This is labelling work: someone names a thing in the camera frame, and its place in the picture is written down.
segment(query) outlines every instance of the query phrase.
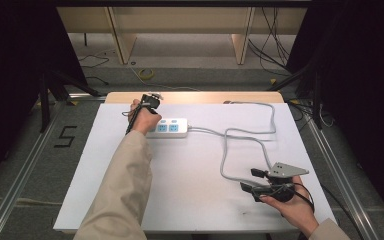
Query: white table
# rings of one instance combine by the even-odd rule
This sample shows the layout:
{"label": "white table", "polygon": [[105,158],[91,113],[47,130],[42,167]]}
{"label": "white table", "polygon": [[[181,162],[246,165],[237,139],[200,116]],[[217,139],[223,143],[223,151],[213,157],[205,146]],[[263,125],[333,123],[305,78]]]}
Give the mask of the white table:
{"label": "white table", "polygon": [[[320,187],[289,108],[275,106],[276,134],[258,135],[272,164],[283,162],[308,169],[302,180],[315,201],[316,218],[335,220]],[[109,161],[127,128],[121,112],[129,104],[102,104],[54,229],[75,232],[84,218]],[[164,118],[187,118],[193,127],[223,132],[228,127],[269,130],[271,109],[255,104],[161,104]],[[190,132],[184,139],[150,139],[154,151],[153,182],[142,228],[147,233],[251,233],[295,230],[275,209],[254,202],[238,182],[220,175],[223,139]],[[229,140],[225,173],[252,177],[251,168],[267,170],[261,146]]]}

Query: gray cable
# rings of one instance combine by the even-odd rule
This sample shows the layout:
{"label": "gray cable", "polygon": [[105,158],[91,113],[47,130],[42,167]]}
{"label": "gray cable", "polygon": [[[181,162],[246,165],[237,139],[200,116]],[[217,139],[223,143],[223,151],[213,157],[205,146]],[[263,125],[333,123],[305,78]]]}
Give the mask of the gray cable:
{"label": "gray cable", "polygon": [[269,156],[267,155],[267,150],[266,150],[266,147],[265,147],[265,145],[263,143],[263,140],[257,139],[257,138],[253,138],[253,137],[229,135],[228,132],[229,131],[238,131],[238,132],[244,132],[244,133],[250,133],[250,134],[273,134],[273,133],[276,133],[276,125],[274,124],[274,112],[275,112],[275,109],[274,109],[274,107],[272,105],[266,104],[266,103],[230,102],[230,104],[236,104],[236,103],[241,103],[241,104],[242,103],[246,103],[246,104],[259,104],[259,105],[264,105],[264,106],[271,107],[271,109],[272,109],[272,114],[271,114],[271,119],[270,119],[271,130],[263,131],[263,132],[254,132],[254,131],[248,131],[248,130],[239,129],[239,128],[228,128],[228,129],[225,130],[224,134],[219,133],[217,131],[214,131],[212,129],[201,128],[201,127],[189,127],[189,130],[191,130],[192,132],[194,132],[194,131],[195,132],[203,132],[203,133],[209,133],[209,134],[213,134],[213,135],[216,135],[216,136],[223,137],[223,139],[224,139],[223,157],[222,157],[222,161],[221,161],[221,164],[220,164],[220,174],[224,178],[232,180],[232,181],[244,182],[244,183],[247,183],[249,185],[263,186],[261,183],[258,183],[258,182],[255,182],[255,181],[251,181],[251,180],[247,180],[247,179],[242,179],[242,178],[228,176],[228,175],[226,175],[224,173],[224,164],[226,162],[226,157],[227,157],[227,139],[228,138],[238,139],[238,140],[250,140],[250,141],[255,141],[255,142],[259,143],[261,145],[261,148],[263,149],[263,154],[264,154],[264,158],[266,159],[267,166],[269,167],[269,169],[272,167],[272,165],[270,163]]}

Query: beige jacket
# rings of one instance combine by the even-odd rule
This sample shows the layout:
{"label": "beige jacket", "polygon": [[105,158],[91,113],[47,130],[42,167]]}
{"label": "beige jacket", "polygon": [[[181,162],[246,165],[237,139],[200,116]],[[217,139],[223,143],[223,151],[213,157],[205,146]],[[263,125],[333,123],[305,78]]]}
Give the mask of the beige jacket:
{"label": "beige jacket", "polygon": [[[151,158],[142,133],[131,131],[124,137],[74,239],[146,240],[140,224],[151,187]],[[310,237],[319,239],[349,238],[328,219]]]}

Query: power strip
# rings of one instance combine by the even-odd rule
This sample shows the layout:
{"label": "power strip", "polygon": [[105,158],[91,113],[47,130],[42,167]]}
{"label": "power strip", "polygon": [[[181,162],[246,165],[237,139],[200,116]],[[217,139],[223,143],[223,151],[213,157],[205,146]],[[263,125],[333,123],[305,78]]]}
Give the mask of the power strip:
{"label": "power strip", "polygon": [[146,134],[147,138],[184,138],[188,135],[186,118],[163,118]]}

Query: person's right hand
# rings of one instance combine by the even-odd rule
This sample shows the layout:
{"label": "person's right hand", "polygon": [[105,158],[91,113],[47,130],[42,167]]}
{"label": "person's right hand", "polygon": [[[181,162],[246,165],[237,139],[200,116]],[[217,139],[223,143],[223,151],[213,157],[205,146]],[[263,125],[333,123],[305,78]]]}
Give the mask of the person's right hand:
{"label": "person's right hand", "polygon": [[[292,182],[302,184],[299,176],[294,176]],[[309,194],[302,186],[295,185],[295,191],[308,199]],[[297,195],[294,195],[291,200],[285,203],[263,195],[260,196],[260,200],[279,210],[283,217],[285,217],[290,224],[299,228],[307,238],[309,238],[313,231],[319,226],[310,205]]]}
{"label": "person's right hand", "polygon": [[[130,113],[135,110],[139,103],[140,101],[138,99],[133,100],[133,103],[130,105]],[[146,135],[149,130],[157,126],[157,123],[161,120],[161,118],[162,117],[160,114],[152,114],[151,112],[149,112],[148,109],[142,108],[138,113],[138,116],[133,124],[132,130],[139,131],[143,135]]]}

